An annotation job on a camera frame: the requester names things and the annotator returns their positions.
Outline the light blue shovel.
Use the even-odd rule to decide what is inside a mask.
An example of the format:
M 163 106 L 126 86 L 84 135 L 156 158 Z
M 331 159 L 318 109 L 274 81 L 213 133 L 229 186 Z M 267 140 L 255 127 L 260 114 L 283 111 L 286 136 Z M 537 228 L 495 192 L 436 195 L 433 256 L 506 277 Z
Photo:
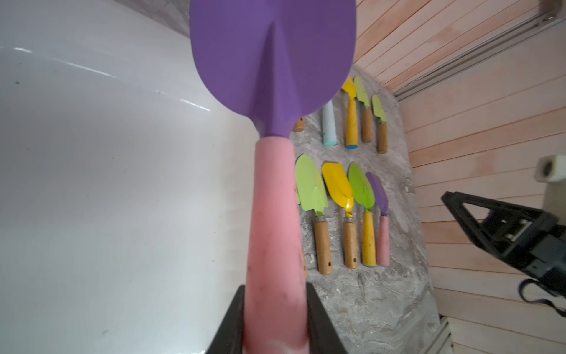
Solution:
M 337 144 L 335 113 L 332 100 L 326 103 L 322 108 L 322 136 L 324 146 L 332 147 Z

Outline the narrow green trowel wooden handle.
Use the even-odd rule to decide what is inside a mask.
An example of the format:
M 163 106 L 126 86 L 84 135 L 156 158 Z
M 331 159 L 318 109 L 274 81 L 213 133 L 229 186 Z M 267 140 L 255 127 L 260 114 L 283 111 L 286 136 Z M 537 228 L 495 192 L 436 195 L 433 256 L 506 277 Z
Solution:
M 314 236 L 318 271 L 323 275 L 333 273 L 330 250 L 329 224 L 324 216 L 328 208 L 327 191 L 318 167 L 306 154 L 296 160 L 296 187 L 304 211 L 313 211 Z

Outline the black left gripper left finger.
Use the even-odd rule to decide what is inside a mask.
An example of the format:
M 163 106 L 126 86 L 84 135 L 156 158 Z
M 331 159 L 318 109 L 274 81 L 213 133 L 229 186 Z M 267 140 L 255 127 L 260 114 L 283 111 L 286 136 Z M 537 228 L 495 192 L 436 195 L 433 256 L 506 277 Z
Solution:
M 245 286 L 241 285 L 205 354 L 242 354 Z

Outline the purple shovel square blade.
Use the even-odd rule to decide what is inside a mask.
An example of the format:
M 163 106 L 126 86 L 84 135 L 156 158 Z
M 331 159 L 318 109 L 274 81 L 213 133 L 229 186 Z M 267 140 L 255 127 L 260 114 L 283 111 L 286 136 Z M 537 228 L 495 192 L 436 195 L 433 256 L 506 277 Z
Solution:
M 367 172 L 366 177 L 374 192 L 375 202 L 380 210 L 380 221 L 377 236 L 377 264 L 382 267 L 390 266 L 390 237 L 389 237 L 389 199 L 383 183 L 378 176 Z

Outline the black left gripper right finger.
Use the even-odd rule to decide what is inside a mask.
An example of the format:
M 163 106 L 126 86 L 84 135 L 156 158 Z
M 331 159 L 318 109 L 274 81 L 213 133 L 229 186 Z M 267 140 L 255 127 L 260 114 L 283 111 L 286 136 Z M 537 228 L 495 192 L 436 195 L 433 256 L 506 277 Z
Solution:
M 347 354 L 315 287 L 307 283 L 307 329 L 310 354 Z

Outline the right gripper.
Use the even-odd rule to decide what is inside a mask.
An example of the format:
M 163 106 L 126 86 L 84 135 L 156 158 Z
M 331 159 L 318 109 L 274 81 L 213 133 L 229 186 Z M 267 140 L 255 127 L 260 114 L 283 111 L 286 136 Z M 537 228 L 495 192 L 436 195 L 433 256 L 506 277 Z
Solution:
M 557 216 L 460 192 L 446 192 L 442 201 L 474 245 L 552 295 L 565 295 L 565 226 Z

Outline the green spade wooden handle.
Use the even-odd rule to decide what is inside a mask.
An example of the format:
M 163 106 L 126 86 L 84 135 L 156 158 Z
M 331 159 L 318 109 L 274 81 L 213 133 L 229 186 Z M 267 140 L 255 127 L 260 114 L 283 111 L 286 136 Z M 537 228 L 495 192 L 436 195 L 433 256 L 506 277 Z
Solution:
M 378 123 L 378 138 L 377 138 L 377 150 L 380 154 L 386 154 L 389 149 L 389 140 L 388 140 L 388 126 L 387 126 L 387 117 L 385 110 L 383 108 L 383 104 L 380 101 L 380 98 L 374 94 L 371 97 L 371 103 L 373 108 L 373 114 L 379 120 Z

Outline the green shovel yellow blue handle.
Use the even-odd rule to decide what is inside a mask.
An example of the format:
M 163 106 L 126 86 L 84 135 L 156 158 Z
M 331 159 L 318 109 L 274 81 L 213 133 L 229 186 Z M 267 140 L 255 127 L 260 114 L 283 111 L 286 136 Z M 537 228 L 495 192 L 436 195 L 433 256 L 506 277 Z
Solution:
M 362 264 L 375 267 L 377 257 L 372 212 L 375 205 L 374 191 L 363 169 L 355 162 L 349 165 L 348 179 L 355 201 L 363 207 Z

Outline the purple shovel round blade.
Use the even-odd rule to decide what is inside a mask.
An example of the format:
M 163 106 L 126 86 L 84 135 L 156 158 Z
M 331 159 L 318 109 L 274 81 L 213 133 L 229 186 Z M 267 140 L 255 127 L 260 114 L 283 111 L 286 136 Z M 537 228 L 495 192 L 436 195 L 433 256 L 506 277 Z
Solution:
M 243 353 L 307 353 L 307 282 L 290 133 L 345 83 L 355 53 L 356 4 L 192 1 L 190 38 L 206 88 L 249 118 L 259 134 Z

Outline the olive green pointed shovel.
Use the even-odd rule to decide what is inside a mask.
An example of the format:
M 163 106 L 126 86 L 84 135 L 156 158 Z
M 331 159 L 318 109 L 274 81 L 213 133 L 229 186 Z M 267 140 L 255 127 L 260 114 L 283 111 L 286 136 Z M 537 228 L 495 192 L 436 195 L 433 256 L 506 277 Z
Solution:
M 306 121 L 304 117 L 301 117 L 296 121 L 296 124 L 293 127 L 293 132 L 299 133 L 305 130 Z

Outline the light green shovel wooden handle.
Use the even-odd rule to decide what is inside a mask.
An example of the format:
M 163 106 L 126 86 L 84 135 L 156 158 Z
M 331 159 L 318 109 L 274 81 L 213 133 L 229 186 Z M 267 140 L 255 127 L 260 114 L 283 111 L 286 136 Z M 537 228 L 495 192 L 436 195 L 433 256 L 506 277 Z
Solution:
M 358 101 L 363 104 L 363 114 L 362 114 L 362 141 L 366 144 L 372 143 L 374 138 L 374 128 L 373 128 L 373 114 L 371 111 L 371 104 L 366 92 L 363 79 L 359 76 L 353 79 Z

